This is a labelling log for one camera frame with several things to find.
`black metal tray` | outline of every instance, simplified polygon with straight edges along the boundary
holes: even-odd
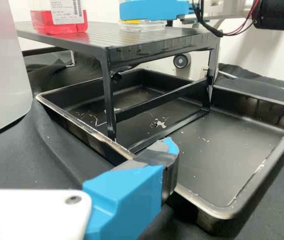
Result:
[[[189,83],[143,69],[126,72],[122,81],[113,83],[115,111]],[[136,143],[165,133],[176,121],[200,110],[204,88],[198,85],[185,98],[118,123],[117,142],[106,137],[101,79],[44,92],[36,98],[52,118],[117,165],[141,150]],[[270,114],[245,116],[242,108],[230,107],[235,99],[248,105],[252,98],[214,90],[213,104],[219,107],[170,134],[181,151],[175,192],[198,207],[197,222],[208,231],[213,231],[216,221],[233,219],[243,210],[284,153],[284,129],[270,118],[280,114],[276,111],[280,104],[264,99],[272,106]]]

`white label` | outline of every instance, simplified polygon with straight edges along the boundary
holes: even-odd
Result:
[[[50,3],[55,25],[84,23],[81,0],[50,0]]]

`blue device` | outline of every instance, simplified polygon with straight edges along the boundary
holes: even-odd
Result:
[[[188,0],[125,0],[120,4],[120,18],[126,20],[175,20],[193,14]]]
[[[85,181],[83,191],[92,198],[92,213],[84,239],[137,239],[161,211],[165,165],[160,162],[177,161],[178,155],[177,145],[168,137],[135,158],[139,163],[157,159],[157,165],[112,170]]]

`black shelf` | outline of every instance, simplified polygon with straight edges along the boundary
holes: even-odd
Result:
[[[108,136],[112,140],[116,139],[117,122],[111,84],[112,76],[115,73],[130,69],[140,63],[177,54],[210,51],[207,87],[213,85],[216,77],[220,39],[208,31],[166,27],[160,31],[127,32],[121,30],[119,24],[116,23],[89,22],[87,32],[46,35],[39,34],[30,21],[16,22],[15,26],[19,37],[91,55],[101,62],[107,129]],[[175,93],[175,98],[178,98],[186,94],[187,91],[182,88],[181,91],[175,90]],[[209,108],[209,99],[205,100],[203,105],[205,108]]]

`translucent container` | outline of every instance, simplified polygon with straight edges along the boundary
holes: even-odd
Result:
[[[29,0],[33,27],[41,34],[85,32],[85,0]]]
[[[132,0],[119,0],[119,4]],[[166,21],[149,21],[147,19],[120,20],[121,29],[128,32],[150,32],[165,29]]]

